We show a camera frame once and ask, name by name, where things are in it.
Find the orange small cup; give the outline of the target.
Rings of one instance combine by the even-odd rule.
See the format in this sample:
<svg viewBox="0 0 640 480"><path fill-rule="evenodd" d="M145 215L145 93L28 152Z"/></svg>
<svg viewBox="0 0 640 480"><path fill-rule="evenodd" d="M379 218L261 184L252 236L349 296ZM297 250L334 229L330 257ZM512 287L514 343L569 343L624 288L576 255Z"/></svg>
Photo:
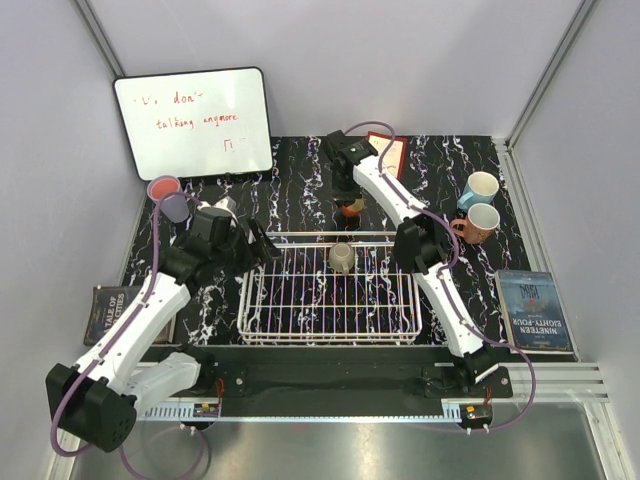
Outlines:
<svg viewBox="0 0 640 480"><path fill-rule="evenodd" d="M359 216L364 208L365 202L363 198L356 199L352 203L345 202L341 205L342 214L347 218Z"/></svg>

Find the grey ceramic mug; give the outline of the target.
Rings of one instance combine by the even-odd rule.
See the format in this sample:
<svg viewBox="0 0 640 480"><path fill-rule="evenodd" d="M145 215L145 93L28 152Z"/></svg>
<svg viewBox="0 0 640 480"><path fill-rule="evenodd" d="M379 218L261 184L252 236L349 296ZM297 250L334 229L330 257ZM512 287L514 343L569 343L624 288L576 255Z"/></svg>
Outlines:
<svg viewBox="0 0 640 480"><path fill-rule="evenodd" d="M329 249L327 262L336 274L347 275L355 266L355 251L348 243L336 243Z"/></svg>

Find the lavender plastic tumbler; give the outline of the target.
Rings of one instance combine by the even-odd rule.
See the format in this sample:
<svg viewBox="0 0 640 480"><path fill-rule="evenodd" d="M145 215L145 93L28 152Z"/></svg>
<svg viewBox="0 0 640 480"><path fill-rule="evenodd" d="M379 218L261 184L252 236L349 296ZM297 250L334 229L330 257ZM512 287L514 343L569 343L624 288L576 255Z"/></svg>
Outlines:
<svg viewBox="0 0 640 480"><path fill-rule="evenodd" d="M147 185L147 196L157 204L165 195L171 193L160 207L164 216L173 223L184 222L189 217L189 207L184 196L175 195L182 192L181 182L178 178L164 175L157 177Z"/></svg>

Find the light blue ceramic mug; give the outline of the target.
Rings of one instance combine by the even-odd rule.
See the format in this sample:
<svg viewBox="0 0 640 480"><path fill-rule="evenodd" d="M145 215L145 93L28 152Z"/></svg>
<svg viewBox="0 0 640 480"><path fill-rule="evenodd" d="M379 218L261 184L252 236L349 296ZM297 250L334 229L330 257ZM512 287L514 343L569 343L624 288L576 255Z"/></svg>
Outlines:
<svg viewBox="0 0 640 480"><path fill-rule="evenodd" d="M457 200L457 208L468 211L476 204L491 204L499 187L499 181L494 175L476 171L468 177L462 195Z"/></svg>

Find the pink floral mug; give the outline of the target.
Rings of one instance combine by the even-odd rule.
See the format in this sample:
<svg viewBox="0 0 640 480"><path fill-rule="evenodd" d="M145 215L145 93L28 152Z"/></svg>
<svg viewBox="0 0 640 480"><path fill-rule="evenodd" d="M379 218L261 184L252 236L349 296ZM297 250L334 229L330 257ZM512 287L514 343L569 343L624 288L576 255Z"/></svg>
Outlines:
<svg viewBox="0 0 640 480"><path fill-rule="evenodd" d="M454 219L450 226L453 232L468 244L481 244L487 240L500 225L501 216L496 208L489 204L472 205L465 218Z"/></svg>

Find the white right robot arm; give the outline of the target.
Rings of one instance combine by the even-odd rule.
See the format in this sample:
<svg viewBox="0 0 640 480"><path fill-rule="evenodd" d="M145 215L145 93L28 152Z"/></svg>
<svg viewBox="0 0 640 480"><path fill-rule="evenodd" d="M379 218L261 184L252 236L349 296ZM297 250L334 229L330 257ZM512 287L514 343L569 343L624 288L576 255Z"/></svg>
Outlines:
<svg viewBox="0 0 640 480"><path fill-rule="evenodd" d="M450 381L463 395L480 394L498 361L454 284L451 270L459 245L451 228L390 174L367 139L350 139L337 130L327 135L325 150L335 201L353 204L367 193L383 208L396 227L394 259L424 292L444 330L453 362Z"/></svg>

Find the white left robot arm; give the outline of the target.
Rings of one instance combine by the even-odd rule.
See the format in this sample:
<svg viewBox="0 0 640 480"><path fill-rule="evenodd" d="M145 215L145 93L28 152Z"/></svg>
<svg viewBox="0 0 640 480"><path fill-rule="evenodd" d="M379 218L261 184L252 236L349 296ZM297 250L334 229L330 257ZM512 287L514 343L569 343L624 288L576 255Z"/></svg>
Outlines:
<svg viewBox="0 0 640 480"><path fill-rule="evenodd" d="M108 333L73 365L56 364L47 374L54 450L69 456L58 442L65 431L112 452L139 415L176 393L203 396L217 387L214 355L193 346L172 350L142 373L135 369L165 325L218 274L240 276L281 255L255 219L240 225L227 207L198 207L190 229L154 249L150 275Z"/></svg>

